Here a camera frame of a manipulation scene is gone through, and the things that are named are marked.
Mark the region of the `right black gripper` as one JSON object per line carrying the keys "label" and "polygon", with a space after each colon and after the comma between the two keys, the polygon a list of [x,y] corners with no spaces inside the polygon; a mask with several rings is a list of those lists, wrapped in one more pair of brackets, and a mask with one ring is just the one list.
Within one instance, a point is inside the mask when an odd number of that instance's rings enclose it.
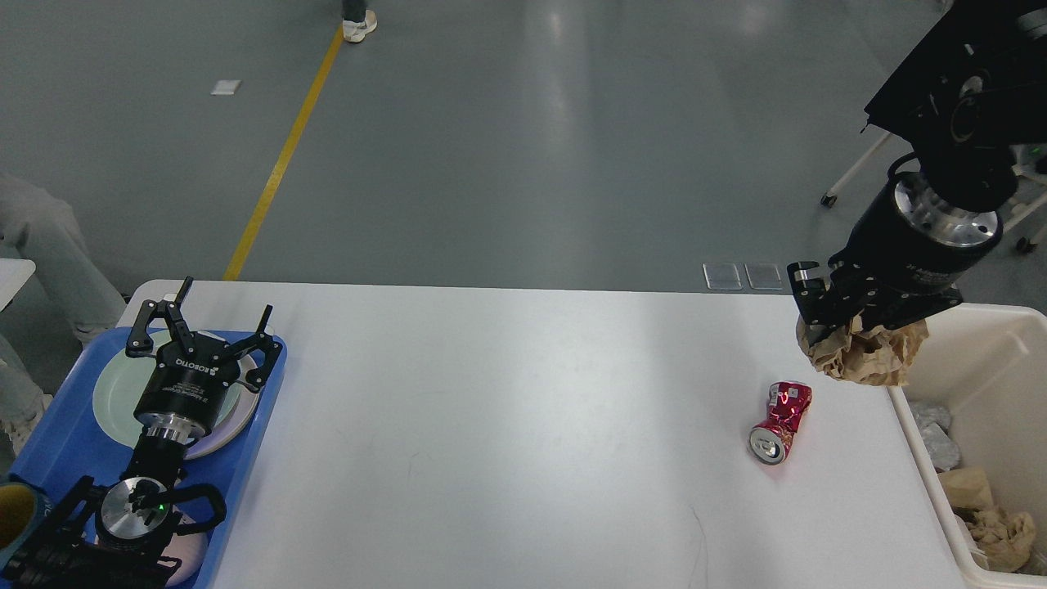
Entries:
{"label": "right black gripper", "polygon": [[788,265],[807,343],[855,316],[864,329],[897,330],[961,304],[956,282],[1000,243],[1003,227],[995,212],[946,204],[923,174],[897,173],[827,266]]}

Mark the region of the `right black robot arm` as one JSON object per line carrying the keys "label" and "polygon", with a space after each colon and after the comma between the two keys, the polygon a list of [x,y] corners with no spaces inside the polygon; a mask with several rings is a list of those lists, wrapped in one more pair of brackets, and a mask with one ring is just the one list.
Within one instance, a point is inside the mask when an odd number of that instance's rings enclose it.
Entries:
{"label": "right black robot arm", "polygon": [[962,302],[956,281],[1003,236],[1011,149],[1045,141],[1045,21],[1043,1],[956,1],[867,104],[911,152],[834,256],[789,265],[808,344]]}

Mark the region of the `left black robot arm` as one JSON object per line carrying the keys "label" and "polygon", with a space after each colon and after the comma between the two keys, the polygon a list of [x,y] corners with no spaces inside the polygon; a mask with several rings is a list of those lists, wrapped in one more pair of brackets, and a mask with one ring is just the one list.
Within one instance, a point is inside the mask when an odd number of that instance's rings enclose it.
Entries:
{"label": "left black robot arm", "polygon": [[2,485],[4,588],[202,588],[272,414],[285,345],[146,299],[77,360]]}

